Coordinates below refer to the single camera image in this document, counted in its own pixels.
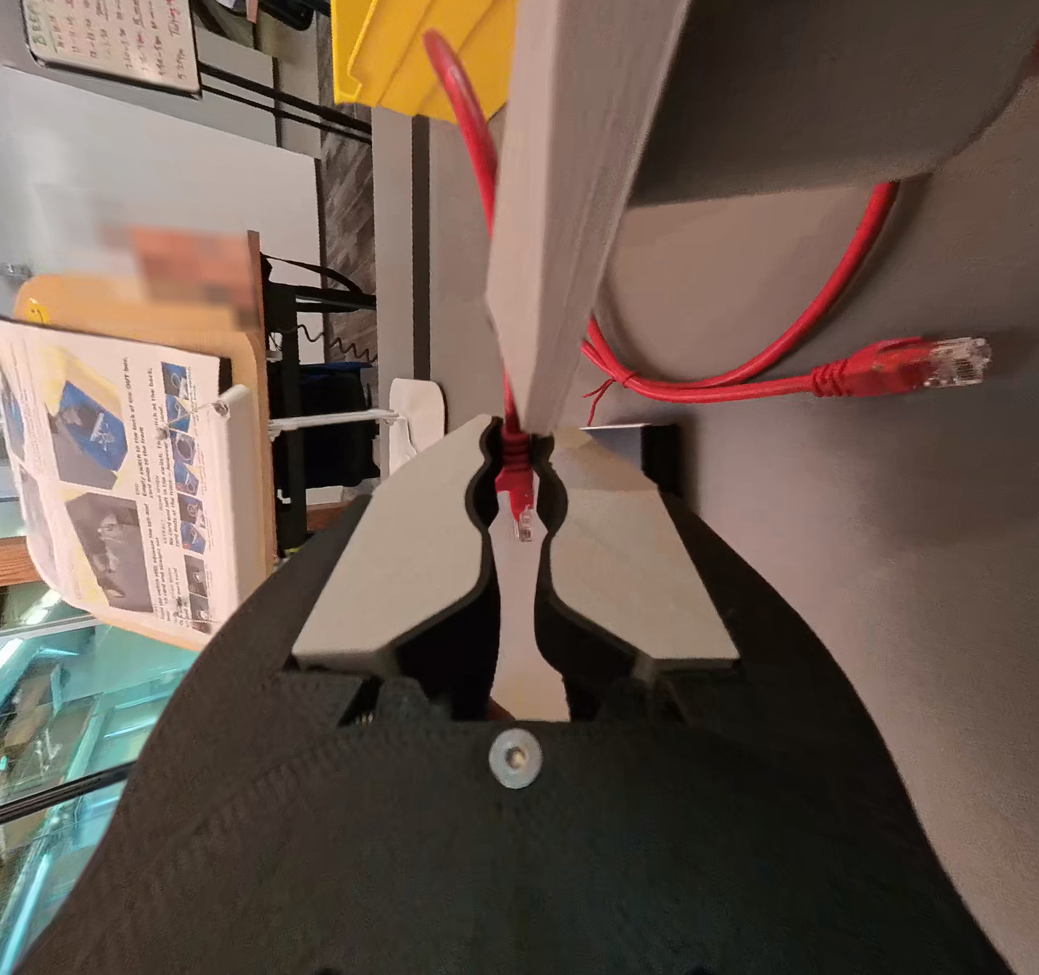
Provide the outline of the red twist tie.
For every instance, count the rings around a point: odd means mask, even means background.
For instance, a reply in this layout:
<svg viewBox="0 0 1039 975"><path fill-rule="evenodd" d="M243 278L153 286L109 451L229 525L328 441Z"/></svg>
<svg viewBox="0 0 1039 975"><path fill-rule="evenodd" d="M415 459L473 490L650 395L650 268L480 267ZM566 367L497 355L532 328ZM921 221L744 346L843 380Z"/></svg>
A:
<svg viewBox="0 0 1039 975"><path fill-rule="evenodd" d="M588 416L586 420L586 427L592 427L594 425L594 420L596 416L596 410L600 406L600 402L604 396L610 391L611 388L617 386L618 388L628 389L629 384L633 378L633 374L629 373L625 375L610 376L606 378L598 387L583 394L583 399L588 402Z"/></svg>

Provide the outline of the black metal frame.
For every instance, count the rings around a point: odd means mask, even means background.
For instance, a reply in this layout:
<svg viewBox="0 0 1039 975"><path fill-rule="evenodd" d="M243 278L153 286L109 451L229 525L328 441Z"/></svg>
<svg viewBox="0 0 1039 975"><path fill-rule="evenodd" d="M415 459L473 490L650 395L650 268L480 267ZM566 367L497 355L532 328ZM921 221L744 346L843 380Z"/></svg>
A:
<svg viewBox="0 0 1039 975"><path fill-rule="evenodd" d="M331 7L324 0L295 0L300 5L307 6L312 14L321 15L325 18L331 17ZM203 76L212 78L237 89L259 96L267 101L266 104L247 99L244 96L232 96L229 90L213 87L208 83L203 83L201 88L205 93L217 95L232 101L238 101L249 107L267 111L278 121L288 120L315 129L322 134L330 134L345 140L350 140L363 146L372 147L372 127L370 124L359 121L353 116L346 115L341 111L320 105L316 102L286 93L278 86L263 84L259 81L245 78L239 74L228 72L225 69L201 61L199 72Z"/></svg>

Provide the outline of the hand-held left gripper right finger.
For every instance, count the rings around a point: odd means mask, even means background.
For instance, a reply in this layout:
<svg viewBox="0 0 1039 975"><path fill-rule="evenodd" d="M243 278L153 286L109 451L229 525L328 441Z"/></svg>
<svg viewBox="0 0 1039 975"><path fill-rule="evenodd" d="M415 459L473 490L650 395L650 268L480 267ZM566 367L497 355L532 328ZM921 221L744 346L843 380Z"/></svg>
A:
<svg viewBox="0 0 1039 975"><path fill-rule="evenodd" d="M547 535L534 635L572 722L594 721L629 697L680 708L673 687L684 677L726 678L741 665L643 451L620 452L575 427L535 439L536 512Z"/></svg>

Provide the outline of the printed instruction sheet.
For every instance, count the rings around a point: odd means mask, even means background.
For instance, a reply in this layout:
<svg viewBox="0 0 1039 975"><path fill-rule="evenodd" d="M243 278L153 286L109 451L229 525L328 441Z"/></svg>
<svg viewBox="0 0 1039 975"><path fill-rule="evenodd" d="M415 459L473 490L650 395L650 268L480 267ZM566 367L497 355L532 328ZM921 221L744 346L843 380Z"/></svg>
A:
<svg viewBox="0 0 1039 975"><path fill-rule="evenodd" d="M216 494L228 358L3 317L4 442L34 566L95 618L205 645L235 607Z"/></svg>

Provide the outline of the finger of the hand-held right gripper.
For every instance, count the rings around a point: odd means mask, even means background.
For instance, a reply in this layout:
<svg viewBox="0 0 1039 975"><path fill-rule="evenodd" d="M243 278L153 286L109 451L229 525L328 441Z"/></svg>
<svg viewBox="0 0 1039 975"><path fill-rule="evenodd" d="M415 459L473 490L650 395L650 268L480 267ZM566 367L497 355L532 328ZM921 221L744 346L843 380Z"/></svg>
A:
<svg viewBox="0 0 1039 975"><path fill-rule="evenodd" d="M553 431L692 0L518 0L486 304Z"/></svg>

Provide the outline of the wooden desk with black legs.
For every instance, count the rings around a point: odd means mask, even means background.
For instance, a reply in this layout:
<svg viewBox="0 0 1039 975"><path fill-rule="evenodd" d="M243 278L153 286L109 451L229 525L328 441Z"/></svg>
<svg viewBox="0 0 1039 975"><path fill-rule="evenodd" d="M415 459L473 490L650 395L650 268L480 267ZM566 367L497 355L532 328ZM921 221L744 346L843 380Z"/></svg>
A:
<svg viewBox="0 0 1039 975"><path fill-rule="evenodd" d="M258 328L265 344L266 410L279 556L298 550L320 513L308 511L318 488L359 488L379 469L379 420L368 381L375 358L328 332L334 314L375 310L375 296L332 269L249 249L257 272Z"/></svg>

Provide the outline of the black ethernet splitter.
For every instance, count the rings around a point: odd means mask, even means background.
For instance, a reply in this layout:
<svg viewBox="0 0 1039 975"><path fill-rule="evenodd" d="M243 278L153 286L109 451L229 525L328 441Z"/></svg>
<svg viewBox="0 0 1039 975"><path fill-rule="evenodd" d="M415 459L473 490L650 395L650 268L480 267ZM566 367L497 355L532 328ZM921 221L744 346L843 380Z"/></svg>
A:
<svg viewBox="0 0 1039 975"><path fill-rule="evenodd" d="M682 499L682 427L676 423L621 423L585 426L604 448L634 464L661 492Z"/></svg>

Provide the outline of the wooden clipboard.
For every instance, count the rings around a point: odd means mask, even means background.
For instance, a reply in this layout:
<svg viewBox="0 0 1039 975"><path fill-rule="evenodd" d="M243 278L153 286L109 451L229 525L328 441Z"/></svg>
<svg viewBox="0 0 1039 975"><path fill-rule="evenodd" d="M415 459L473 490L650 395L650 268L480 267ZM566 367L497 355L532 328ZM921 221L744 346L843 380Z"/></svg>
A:
<svg viewBox="0 0 1039 975"><path fill-rule="evenodd" d="M232 364L231 387L235 384L248 387L258 399L262 416L267 418L264 352L256 331L242 330L236 325L231 313L227 311L201 311L196 306L149 306L119 300L104 292L101 280L97 279L95 282L97 290L91 287L94 279L89 278L37 276L19 293L15 315L2 317L228 358ZM138 633L164 643L180 645L168 637ZM182 647L198 651L205 645Z"/></svg>

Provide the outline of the black tape strip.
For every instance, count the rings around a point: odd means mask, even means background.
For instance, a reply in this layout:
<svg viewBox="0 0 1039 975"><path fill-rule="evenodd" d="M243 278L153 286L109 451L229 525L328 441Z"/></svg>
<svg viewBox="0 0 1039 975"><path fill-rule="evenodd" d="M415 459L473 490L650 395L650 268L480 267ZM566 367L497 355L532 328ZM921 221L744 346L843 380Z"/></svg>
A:
<svg viewBox="0 0 1039 975"><path fill-rule="evenodd" d="M430 320L430 122L417 115L410 129L410 279L412 377L429 383Z"/></svg>

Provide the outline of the yellow plastic bin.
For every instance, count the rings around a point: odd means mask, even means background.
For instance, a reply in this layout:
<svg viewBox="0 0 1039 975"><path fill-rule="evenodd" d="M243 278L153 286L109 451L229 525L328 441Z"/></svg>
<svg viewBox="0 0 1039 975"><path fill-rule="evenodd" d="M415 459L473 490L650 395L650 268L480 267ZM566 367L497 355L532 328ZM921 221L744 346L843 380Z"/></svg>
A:
<svg viewBox="0 0 1039 975"><path fill-rule="evenodd" d="M463 47L476 9L475 0L331 0L334 98L430 115L436 80L423 35L433 29Z"/></svg>
<svg viewBox="0 0 1039 975"><path fill-rule="evenodd" d="M448 94L449 83L447 77L448 73L451 71L455 71L461 80L467 80L471 93L475 96L479 109L483 113L477 95L474 91L472 83L464 70L464 65L461 64L461 61L456 57L455 52L450 48L448 43L439 35L439 33L432 29L427 30L423 35L423 49L426 53L429 64L432 67L432 71L435 74L436 83L433 88L432 96L428 101L428 107L432 110L432 113L430 115L422 116L448 122L454 122L456 120L457 111L452 107L452 96Z"/></svg>
<svg viewBox="0 0 1039 975"><path fill-rule="evenodd" d="M427 20L464 65L485 118L508 97L517 8L518 0L435 0Z"/></svg>

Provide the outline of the teal glass panel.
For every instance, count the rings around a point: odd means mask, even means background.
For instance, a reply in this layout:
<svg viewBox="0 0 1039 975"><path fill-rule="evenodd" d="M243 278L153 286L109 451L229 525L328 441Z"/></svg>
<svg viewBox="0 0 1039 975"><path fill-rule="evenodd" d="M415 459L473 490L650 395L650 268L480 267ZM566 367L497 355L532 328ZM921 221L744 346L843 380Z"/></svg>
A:
<svg viewBox="0 0 1039 975"><path fill-rule="evenodd" d="M197 656L96 624L2 637L2 973L94 858L129 768Z"/></svg>

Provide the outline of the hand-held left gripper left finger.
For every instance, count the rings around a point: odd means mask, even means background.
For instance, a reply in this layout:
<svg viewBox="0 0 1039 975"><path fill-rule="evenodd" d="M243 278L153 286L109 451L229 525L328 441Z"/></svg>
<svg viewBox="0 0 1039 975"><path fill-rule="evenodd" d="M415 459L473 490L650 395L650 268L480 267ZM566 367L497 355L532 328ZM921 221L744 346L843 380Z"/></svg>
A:
<svg viewBox="0 0 1039 975"><path fill-rule="evenodd" d="M455 719L485 716L501 640L489 528L502 424L476 416L375 490L293 644L301 668L409 679Z"/></svg>

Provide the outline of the black office chair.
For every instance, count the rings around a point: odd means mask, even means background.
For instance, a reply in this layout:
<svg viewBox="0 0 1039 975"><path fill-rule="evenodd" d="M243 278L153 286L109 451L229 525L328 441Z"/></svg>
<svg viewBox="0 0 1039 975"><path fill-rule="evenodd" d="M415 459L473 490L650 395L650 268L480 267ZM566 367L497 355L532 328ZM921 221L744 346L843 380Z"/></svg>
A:
<svg viewBox="0 0 1039 975"><path fill-rule="evenodd" d="M305 416L368 410L370 389L361 378L366 363L332 362L300 367L301 413ZM309 427L303 440L307 488L357 488L380 471L374 462L377 423L359 422Z"/></svg>

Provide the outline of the whiteboard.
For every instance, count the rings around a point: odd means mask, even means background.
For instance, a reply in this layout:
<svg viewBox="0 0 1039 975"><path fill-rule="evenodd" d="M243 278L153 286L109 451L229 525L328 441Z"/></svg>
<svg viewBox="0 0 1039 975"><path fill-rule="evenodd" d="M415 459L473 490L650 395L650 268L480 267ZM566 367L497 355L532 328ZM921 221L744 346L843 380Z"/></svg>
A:
<svg viewBox="0 0 1039 975"><path fill-rule="evenodd" d="M18 0L39 67L199 100L190 0Z"/></svg>

